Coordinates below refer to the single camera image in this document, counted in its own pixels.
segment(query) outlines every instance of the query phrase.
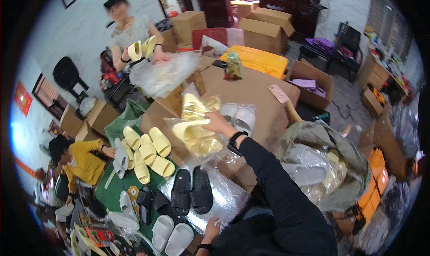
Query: dark wooden door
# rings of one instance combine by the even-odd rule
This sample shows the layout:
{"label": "dark wooden door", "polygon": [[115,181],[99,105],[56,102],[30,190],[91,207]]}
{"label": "dark wooden door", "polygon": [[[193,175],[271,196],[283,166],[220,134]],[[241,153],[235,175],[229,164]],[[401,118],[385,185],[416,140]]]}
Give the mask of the dark wooden door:
{"label": "dark wooden door", "polygon": [[292,40],[302,43],[305,38],[314,37],[318,11],[307,15],[311,11],[310,0],[260,0],[260,7],[292,14],[292,25],[296,30]]}
{"label": "dark wooden door", "polygon": [[230,28],[233,22],[230,0],[200,0],[208,28]]}

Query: pink phone case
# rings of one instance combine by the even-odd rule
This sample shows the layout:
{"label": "pink phone case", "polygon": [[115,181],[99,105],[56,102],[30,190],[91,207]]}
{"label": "pink phone case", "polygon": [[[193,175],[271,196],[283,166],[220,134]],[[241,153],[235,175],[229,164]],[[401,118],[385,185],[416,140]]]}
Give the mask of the pink phone case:
{"label": "pink phone case", "polygon": [[287,96],[287,94],[282,91],[282,89],[278,85],[269,85],[269,91],[275,96],[275,98],[279,101],[279,103],[284,104],[290,98]]}

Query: red chair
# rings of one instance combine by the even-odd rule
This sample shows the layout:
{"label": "red chair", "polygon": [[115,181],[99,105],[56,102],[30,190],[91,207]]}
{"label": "red chair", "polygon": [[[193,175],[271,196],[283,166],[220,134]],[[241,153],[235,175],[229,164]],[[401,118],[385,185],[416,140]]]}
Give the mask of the red chair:
{"label": "red chair", "polygon": [[193,30],[191,38],[193,39],[193,49],[200,50],[203,35],[212,38],[220,43],[227,45],[227,29],[226,28],[205,28],[202,30]]}

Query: window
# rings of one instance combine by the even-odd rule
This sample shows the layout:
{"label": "window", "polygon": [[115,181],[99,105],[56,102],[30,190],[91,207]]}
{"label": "window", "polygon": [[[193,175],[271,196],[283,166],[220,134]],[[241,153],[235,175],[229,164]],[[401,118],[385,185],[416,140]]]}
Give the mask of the window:
{"label": "window", "polygon": [[412,43],[412,32],[394,2],[390,0],[370,0],[367,24],[373,28],[387,48],[392,45],[394,52],[405,60]]}
{"label": "window", "polygon": [[32,94],[56,119],[61,120],[67,102],[43,74],[37,79]]}

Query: smartphone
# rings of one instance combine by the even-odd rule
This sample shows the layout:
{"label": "smartphone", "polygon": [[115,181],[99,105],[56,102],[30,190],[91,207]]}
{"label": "smartphone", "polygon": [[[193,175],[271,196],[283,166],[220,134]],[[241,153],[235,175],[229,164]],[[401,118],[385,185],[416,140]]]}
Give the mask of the smartphone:
{"label": "smartphone", "polygon": [[222,61],[222,60],[219,60],[219,59],[215,60],[212,63],[212,65],[220,67],[222,69],[227,69],[227,63],[225,63],[225,61]]}
{"label": "smartphone", "polygon": [[279,103],[284,104],[290,100],[287,94],[282,91],[282,89],[278,85],[269,85],[267,88],[275,96]]}

